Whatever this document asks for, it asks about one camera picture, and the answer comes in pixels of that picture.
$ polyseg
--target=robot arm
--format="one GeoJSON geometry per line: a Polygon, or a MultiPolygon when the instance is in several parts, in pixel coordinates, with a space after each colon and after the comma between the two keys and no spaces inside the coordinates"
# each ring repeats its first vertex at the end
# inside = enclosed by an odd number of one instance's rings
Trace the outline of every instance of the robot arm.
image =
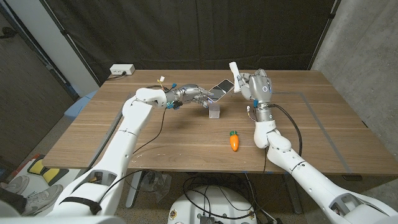
{"type": "Polygon", "coordinates": [[[290,141],[276,129],[268,107],[272,83],[265,71],[260,69],[252,75],[239,74],[234,62],[230,63],[230,67],[235,79],[235,92],[240,88],[245,99],[254,100],[257,116],[254,131],[256,146],[261,149],[269,146],[267,158],[290,173],[332,223],[379,223],[398,216],[385,203],[335,185],[301,158],[292,149],[290,141]]]}
{"type": "Polygon", "coordinates": [[[207,107],[208,95],[211,95],[209,91],[197,85],[185,85],[167,92],[148,88],[137,90],[136,95],[125,102],[123,122],[102,159],[63,190],[48,216],[113,215],[124,183],[120,179],[126,175],[139,134],[153,109],[176,110],[191,101],[207,107]]]}

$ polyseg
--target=gray box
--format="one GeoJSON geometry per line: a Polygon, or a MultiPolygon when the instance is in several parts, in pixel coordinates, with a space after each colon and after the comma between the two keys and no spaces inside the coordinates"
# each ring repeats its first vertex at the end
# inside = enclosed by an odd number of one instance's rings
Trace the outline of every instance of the gray box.
{"type": "Polygon", "coordinates": [[[209,118],[220,118],[220,105],[215,103],[209,104],[209,118]]]}

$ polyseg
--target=black strap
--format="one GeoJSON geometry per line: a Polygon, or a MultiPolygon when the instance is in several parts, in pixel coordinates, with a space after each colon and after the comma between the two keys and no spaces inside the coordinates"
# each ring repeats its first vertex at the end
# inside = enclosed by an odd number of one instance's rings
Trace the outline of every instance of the black strap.
{"type": "Polygon", "coordinates": [[[94,202],[87,198],[67,197],[67,198],[63,199],[62,202],[76,202],[76,203],[82,203],[83,205],[87,205],[87,206],[89,206],[90,211],[92,212],[93,215],[96,215],[99,211],[102,210],[102,208],[98,202],[94,202]]]}

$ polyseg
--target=plastic bag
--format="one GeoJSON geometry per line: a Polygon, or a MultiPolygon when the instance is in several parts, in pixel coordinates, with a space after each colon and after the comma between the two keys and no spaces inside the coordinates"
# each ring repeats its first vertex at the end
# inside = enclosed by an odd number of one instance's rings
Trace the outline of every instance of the plastic bag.
{"type": "Polygon", "coordinates": [[[140,190],[155,193],[156,203],[159,203],[169,193],[171,183],[171,175],[149,171],[141,180],[140,190]]]}

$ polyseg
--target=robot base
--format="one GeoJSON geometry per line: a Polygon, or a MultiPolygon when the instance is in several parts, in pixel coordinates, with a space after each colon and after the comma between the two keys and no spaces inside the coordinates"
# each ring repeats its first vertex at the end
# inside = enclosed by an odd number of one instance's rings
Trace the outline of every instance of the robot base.
{"type": "MultiPolygon", "coordinates": [[[[194,190],[205,194],[209,200],[205,199],[205,197],[195,191],[188,191],[187,195],[189,199],[197,204],[199,207],[204,208],[206,211],[209,211],[209,203],[210,203],[210,212],[216,215],[227,216],[227,217],[241,217],[247,215],[249,212],[253,212],[253,208],[251,204],[240,194],[235,191],[228,189],[226,187],[218,187],[218,186],[201,186],[197,187],[194,190]]],[[[246,217],[239,220],[230,220],[225,218],[218,218],[211,215],[210,217],[214,217],[214,220],[209,220],[203,217],[203,211],[199,208],[196,208],[194,204],[192,204],[185,195],[181,196],[177,199],[172,205],[169,213],[168,224],[175,223],[214,223],[220,221],[224,224],[256,224],[257,219],[256,216],[246,217]]]]}

